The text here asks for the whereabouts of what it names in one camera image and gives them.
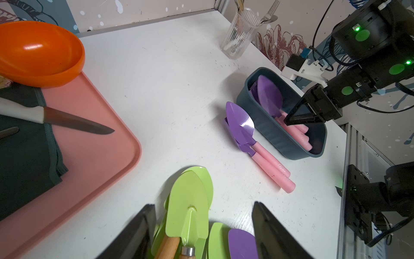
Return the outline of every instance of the green trowel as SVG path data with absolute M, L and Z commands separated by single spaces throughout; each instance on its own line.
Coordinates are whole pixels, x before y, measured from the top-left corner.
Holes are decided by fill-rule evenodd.
M 205 167 L 200 167 L 200 166 L 194 166 L 194 167 L 190 167 L 188 169 L 186 169 L 183 173 L 188 172 L 188 171 L 193 171 L 194 173 L 196 173 L 196 175 L 200 178 L 201 182 L 204 185 L 205 191 L 207 193 L 207 201 L 208 201 L 208 206 L 210 208 L 211 203 L 213 201 L 213 182 L 211 180 L 210 174 L 208 173 L 207 169 Z M 164 203 L 164 208 L 166 210 L 168 210 L 168 202 L 169 202 L 169 196 L 167 197 L 165 203 Z M 165 223 L 167 221 L 167 215 L 164 216 L 159 228 L 158 228 L 158 232 L 156 233 L 156 236 L 154 238 L 154 242 L 152 244 L 151 247 L 151 253 L 152 255 L 156 255 L 158 249 L 161 246 L 161 243 L 163 241 L 163 238 L 165 236 Z M 203 238 L 199 238 L 195 244 L 195 257 L 196 259 L 201 259 L 202 255 L 203 255 L 203 251 L 204 251 L 204 247 L 205 247 L 205 243 L 206 243 L 206 239 Z M 180 251 L 181 251 L 181 247 L 178 248 L 178 252 L 175 256 L 176 259 L 179 258 L 180 255 Z
M 195 172 L 184 172 L 171 190 L 165 224 L 166 236 L 155 258 L 174 258 L 180 238 L 184 246 L 182 251 L 189 252 L 185 258 L 195 258 L 194 247 L 198 240 L 205 241 L 208 237 L 208 210 L 209 203 L 203 182 Z

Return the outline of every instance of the knife handle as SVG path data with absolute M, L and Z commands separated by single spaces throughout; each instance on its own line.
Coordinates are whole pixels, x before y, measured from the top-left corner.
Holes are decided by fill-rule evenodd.
M 16 102 L 0 97 L 0 115 L 9 116 L 26 121 L 43 123 L 44 111 L 42 106 L 25 107 Z

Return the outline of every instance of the dark green cloth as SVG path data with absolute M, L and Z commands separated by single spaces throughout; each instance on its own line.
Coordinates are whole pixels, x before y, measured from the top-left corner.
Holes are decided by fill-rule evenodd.
M 0 97 L 46 106 L 40 88 L 17 83 L 0 90 Z M 50 124 L 0 115 L 0 131 L 15 126 L 19 132 L 0 139 L 0 220 L 60 183 L 67 172 Z

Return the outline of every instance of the table surface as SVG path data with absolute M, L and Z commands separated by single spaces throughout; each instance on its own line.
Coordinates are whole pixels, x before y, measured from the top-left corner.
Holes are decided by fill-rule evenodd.
M 259 132 L 254 138 L 291 171 L 281 190 L 233 143 L 222 121 L 258 67 L 280 70 L 252 44 L 238 60 L 219 49 L 230 23 L 217 11 L 81 38 L 83 71 L 142 145 L 138 165 L 24 258 L 95 258 L 147 203 L 163 203 L 183 169 L 208 169 L 211 222 L 254 233 L 251 212 L 263 202 L 315 259 L 336 258 L 346 134 L 326 123 L 319 158 L 284 158 Z M 288 84 L 303 92 L 290 80 Z

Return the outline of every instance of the black cable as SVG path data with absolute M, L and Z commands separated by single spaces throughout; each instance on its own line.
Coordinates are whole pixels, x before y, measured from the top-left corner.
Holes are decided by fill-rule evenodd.
M 328 12 L 329 8 L 331 8 L 331 5 L 334 3 L 334 1 L 335 1 L 335 0 L 332 0 L 332 1 L 331 1 L 331 3 L 329 4 L 328 8 L 327 8 L 327 9 L 326 9 L 326 11 L 325 11 L 325 13 L 323 14 L 322 19 L 320 20 L 320 22 L 319 22 L 319 24 L 318 24 L 318 27 L 316 27 L 316 31 L 315 31 L 315 34 L 313 35 L 313 40 L 312 40 L 312 46 L 311 46 L 311 47 L 315 47 L 315 39 L 316 39 L 316 34 L 318 33 L 319 27 L 320 27 L 320 25 L 322 24 L 322 21 L 323 21 L 323 19 L 325 18 L 326 13 Z M 313 60 L 314 60 L 314 61 L 316 61 L 314 51 L 312 51 L 312 55 L 313 55 Z
M 368 247 L 373 247 L 374 245 L 376 245 L 378 242 L 381 241 L 381 239 L 383 239 L 384 237 L 390 235 L 391 233 L 393 233 L 394 231 L 399 230 L 400 228 L 404 227 L 405 225 L 407 225 L 412 219 L 414 218 L 414 214 L 412 214 L 411 216 L 409 216 L 408 218 L 400 221 L 399 223 L 395 224 L 392 228 L 383 231 L 381 234 L 377 235 L 376 237 L 374 237 L 370 242 L 368 242 L 368 244 L 366 244 Z
M 387 224 L 388 224 L 388 229 L 390 229 L 390 228 L 391 228 L 391 224 L 390 224 L 390 222 L 388 221 L 387 217 L 386 217 L 383 213 L 381 213 L 381 215 L 384 217 L 384 220 L 387 222 Z M 386 244 L 386 245 L 391 245 L 391 243 L 392 243 L 392 234 L 389 234 L 389 235 L 385 238 L 385 244 Z
M 404 92 L 404 93 L 406 93 L 406 94 L 408 94 L 408 95 L 414 96 L 414 91 L 412 91 L 412 90 L 408 89 L 408 88 L 407 88 L 405 85 L 403 85 L 402 83 L 400 83 L 400 82 L 396 82 L 396 83 L 395 83 L 395 86 L 396 86 L 399 90 L 401 90 L 402 92 Z M 411 108 L 413 108 L 413 107 L 414 107 L 414 105 L 413 105 L 413 106 L 410 106 L 410 107 L 408 107 L 408 108 L 406 108 L 406 109 L 404 109 L 404 110 L 401 110 L 401 111 L 380 111 L 380 110 L 373 109 L 373 108 L 371 108 L 371 107 L 368 107 L 368 106 L 362 105 L 359 101 L 357 101 L 357 102 L 356 102 L 356 104 L 357 104 L 359 107 L 362 107 L 362 108 L 364 108 L 364 109 L 367 109 L 367 110 L 370 110 L 370 111 L 379 112 L 379 113 L 397 113 L 397 112 L 402 112 L 402 111 L 409 110 L 409 109 L 411 109 Z
M 410 107 L 408 107 L 408 108 L 406 108 L 406 109 L 404 109 L 404 110 L 401 110 L 401 111 L 380 111 L 380 110 L 376 110 L 376 109 L 373 109 L 373 108 L 371 108 L 371 107 L 368 107 L 368 106 L 362 105 L 359 101 L 357 101 L 357 102 L 356 102 L 356 104 L 357 104 L 359 107 L 362 107 L 362 108 L 364 108 L 364 109 L 367 109 L 367 110 L 370 110 L 370 111 L 379 112 L 379 113 L 397 113 L 397 112 L 402 112 L 402 111 L 409 110 L 409 109 L 411 109 L 411 108 L 413 108 L 413 107 L 414 107 L 414 105 L 413 105 L 413 106 L 410 106 Z
M 338 64 L 343 65 L 345 67 L 349 67 L 352 65 L 357 64 L 359 61 L 361 61 L 361 59 L 357 59 L 351 63 L 345 63 L 342 62 L 341 60 L 339 60 L 336 55 L 335 55 L 335 38 L 331 35 L 331 39 L 329 41 L 329 53 L 331 54 L 331 56 L 333 57 L 333 59 L 335 59 L 336 62 L 338 62 Z
M 325 68 L 325 70 L 326 71 L 333 71 L 334 70 L 334 67 L 332 66 L 332 64 L 328 61 L 328 59 L 324 56 L 324 55 L 322 55 L 317 49 L 315 49 L 315 47 L 314 46 L 309 46 L 309 48 L 312 50 L 312 53 L 313 53 L 313 58 L 315 58 L 315 52 L 319 55 L 319 56 L 321 56 L 327 63 L 328 63 L 328 65 L 331 67 L 331 70 L 329 70 L 329 69 L 327 69 L 327 68 Z
M 400 82 L 395 83 L 395 86 L 403 93 L 414 96 L 414 91 L 408 89 L 405 85 Z
M 392 242 L 392 234 L 389 234 L 385 239 L 385 244 L 386 245 L 391 245 L 391 242 Z
M 395 21 L 395 16 L 394 16 L 394 13 L 392 12 L 390 5 L 388 4 L 387 7 L 388 7 L 387 10 L 389 11 L 390 18 L 391 18 L 391 44 L 394 50 L 397 52 L 397 54 L 402 56 L 400 50 L 397 48 L 397 45 L 395 44 L 395 30 L 397 28 L 397 22 Z

